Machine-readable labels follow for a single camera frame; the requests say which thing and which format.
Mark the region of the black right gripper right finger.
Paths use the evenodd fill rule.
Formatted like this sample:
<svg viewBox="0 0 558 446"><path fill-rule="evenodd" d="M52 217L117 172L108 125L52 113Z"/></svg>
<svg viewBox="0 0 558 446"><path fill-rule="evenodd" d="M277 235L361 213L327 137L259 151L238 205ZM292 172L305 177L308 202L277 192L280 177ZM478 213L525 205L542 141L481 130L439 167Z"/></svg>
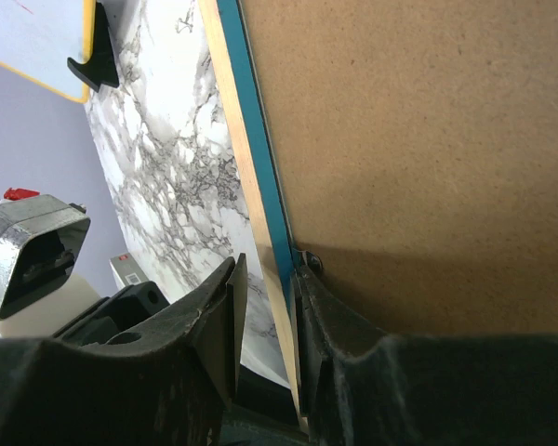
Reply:
<svg viewBox="0 0 558 446"><path fill-rule="evenodd" d="M299 409L321 445L558 445L558 335L397 335L291 278Z"/></svg>

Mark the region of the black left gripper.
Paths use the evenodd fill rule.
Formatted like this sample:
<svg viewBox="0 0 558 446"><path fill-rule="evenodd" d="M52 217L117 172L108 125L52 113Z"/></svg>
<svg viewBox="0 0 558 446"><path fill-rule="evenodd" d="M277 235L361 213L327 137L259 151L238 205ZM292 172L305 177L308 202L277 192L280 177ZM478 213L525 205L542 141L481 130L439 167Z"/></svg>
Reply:
<svg viewBox="0 0 558 446"><path fill-rule="evenodd" d="M103 345L168 306L155 282L131 284L113 296L103 297L53 336L80 347Z"/></svg>

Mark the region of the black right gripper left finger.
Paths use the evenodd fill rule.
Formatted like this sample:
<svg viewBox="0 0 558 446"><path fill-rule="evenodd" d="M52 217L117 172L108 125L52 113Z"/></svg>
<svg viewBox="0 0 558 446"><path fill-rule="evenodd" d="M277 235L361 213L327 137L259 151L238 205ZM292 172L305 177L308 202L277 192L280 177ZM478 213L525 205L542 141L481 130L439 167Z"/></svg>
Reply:
<svg viewBox="0 0 558 446"><path fill-rule="evenodd" d="M0 339L0 445L215 445L235 397L243 256L103 344Z"/></svg>

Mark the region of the brown frame backing board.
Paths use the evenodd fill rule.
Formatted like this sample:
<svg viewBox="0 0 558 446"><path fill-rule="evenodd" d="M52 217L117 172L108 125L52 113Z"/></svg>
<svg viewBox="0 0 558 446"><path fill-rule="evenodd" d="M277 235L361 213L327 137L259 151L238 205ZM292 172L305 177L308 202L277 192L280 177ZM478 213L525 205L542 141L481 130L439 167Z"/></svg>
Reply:
<svg viewBox="0 0 558 446"><path fill-rule="evenodd" d="M395 333L558 333L558 1L245 1L296 246Z"/></svg>

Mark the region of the wooden picture frame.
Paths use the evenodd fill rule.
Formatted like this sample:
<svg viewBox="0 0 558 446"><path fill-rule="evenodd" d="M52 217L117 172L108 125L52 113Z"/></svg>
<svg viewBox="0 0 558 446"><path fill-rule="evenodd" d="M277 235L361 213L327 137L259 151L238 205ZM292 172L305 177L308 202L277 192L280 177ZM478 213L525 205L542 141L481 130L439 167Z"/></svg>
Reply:
<svg viewBox="0 0 558 446"><path fill-rule="evenodd" d="M308 432L308 420L299 410L297 362L290 321L290 275L295 266L292 239L243 3L201 1L199 7L291 398L299 427Z"/></svg>

